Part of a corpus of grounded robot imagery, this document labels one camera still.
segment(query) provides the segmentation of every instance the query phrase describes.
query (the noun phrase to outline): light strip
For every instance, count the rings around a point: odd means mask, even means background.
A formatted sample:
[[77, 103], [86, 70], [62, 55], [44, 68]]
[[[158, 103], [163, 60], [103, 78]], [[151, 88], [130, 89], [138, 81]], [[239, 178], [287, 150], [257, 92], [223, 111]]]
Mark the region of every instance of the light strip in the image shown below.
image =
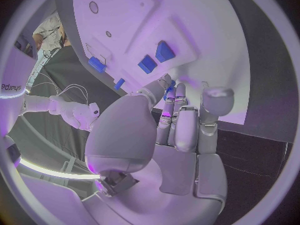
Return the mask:
[[27, 168], [33, 169], [39, 173], [58, 177], [58, 178], [63, 178], [63, 179], [79, 179], [79, 180], [100, 179], [100, 175], [96, 175], [96, 174], [71, 174], [71, 173], [64, 173], [64, 172], [59, 172], [59, 171], [52, 171], [52, 170], [34, 165], [31, 162], [26, 161], [22, 158], [21, 158], [20, 164], [26, 166]]
[[26, 89], [24, 89], [24, 91], [22, 91], [21, 93], [17, 94], [17, 95], [7, 95], [7, 96], [0, 96], [0, 99], [13, 99], [13, 98], [17, 98], [22, 96], [25, 93]]

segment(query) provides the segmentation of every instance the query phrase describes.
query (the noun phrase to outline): man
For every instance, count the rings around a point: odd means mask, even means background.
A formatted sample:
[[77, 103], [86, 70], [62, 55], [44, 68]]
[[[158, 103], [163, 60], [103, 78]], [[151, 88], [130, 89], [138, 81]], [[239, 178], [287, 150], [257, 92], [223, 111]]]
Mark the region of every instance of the man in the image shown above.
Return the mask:
[[32, 37], [38, 51], [41, 48], [51, 51], [71, 45], [70, 41], [66, 39], [66, 33], [57, 12], [39, 25]]

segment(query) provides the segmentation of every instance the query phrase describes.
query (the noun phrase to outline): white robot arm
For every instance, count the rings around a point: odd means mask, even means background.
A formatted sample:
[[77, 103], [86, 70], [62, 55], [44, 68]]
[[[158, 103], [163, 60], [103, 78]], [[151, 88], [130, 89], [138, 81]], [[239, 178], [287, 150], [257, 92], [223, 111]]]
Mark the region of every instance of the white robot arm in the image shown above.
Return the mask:
[[20, 115], [27, 112], [49, 112], [61, 115], [63, 120], [72, 127], [80, 130], [92, 131], [99, 116], [99, 107], [94, 102], [90, 105], [78, 102], [67, 102], [61, 96], [33, 96], [24, 95]]

